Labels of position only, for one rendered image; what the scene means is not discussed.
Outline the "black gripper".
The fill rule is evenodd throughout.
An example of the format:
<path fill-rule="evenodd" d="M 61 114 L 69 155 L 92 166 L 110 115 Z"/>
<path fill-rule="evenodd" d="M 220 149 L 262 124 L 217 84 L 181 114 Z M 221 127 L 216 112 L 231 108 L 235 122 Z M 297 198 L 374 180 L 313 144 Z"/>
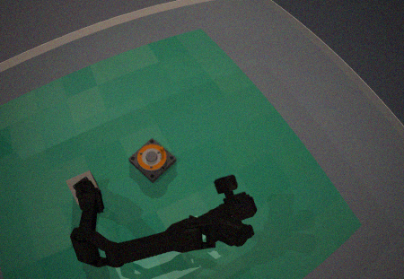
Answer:
<path fill-rule="evenodd" d="M 225 211 L 225 206 L 229 201 L 234 199 L 233 191 L 237 188 L 237 185 L 238 185 L 238 183 L 237 183 L 236 177 L 234 175 L 230 175 L 230 176 L 215 180 L 215 190 L 217 191 L 217 194 L 224 193 L 226 198 L 224 198 L 224 204 L 220 204 L 218 207 L 216 207 L 215 209 L 211 209 L 211 210 L 218 210 L 223 214 L 224 218 L 231 219 L 232 218 L 231 214 L 229 212 L 227 213 Z M 248 225 L 250 226 L 250 236 L 249 236 L 249 238 L 250 238 L 254 235 L 254 230 L 250 224 L 248 224 Z"/>

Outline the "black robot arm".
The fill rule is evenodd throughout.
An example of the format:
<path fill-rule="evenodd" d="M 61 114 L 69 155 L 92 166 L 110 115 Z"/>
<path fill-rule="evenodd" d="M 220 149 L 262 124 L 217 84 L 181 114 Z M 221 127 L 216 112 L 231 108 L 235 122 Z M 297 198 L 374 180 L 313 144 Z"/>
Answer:
<path fill-rule="evenodd" d="M 70 239 L 78 261 L 95 267 L 118 268 L 171 251 L 184 253 L 215 248 L 218 240 L 228 246 L 242 246 L 250 236 L 250 226 L 238 221 L 250 218 L 257 212 L 252 196 L 243 191 L 235 194 L 234 199 L 225 206 L 231 219 L 224 218 L 218 210 L 211 210 L 199 217 L 190 215 L 175 222 L 164 232 L 117 243 L 107 240 L 95 229 L 97 213 L 104 213 L 101 191 L 86 177 L 73 187 L 83 211 L 79 227 L 74 228 Z M 206 235 L 206 242 L 203 242 L 202 234 Z M 105 258 L 100 257 L 98 248 L 105 251 Z"/>

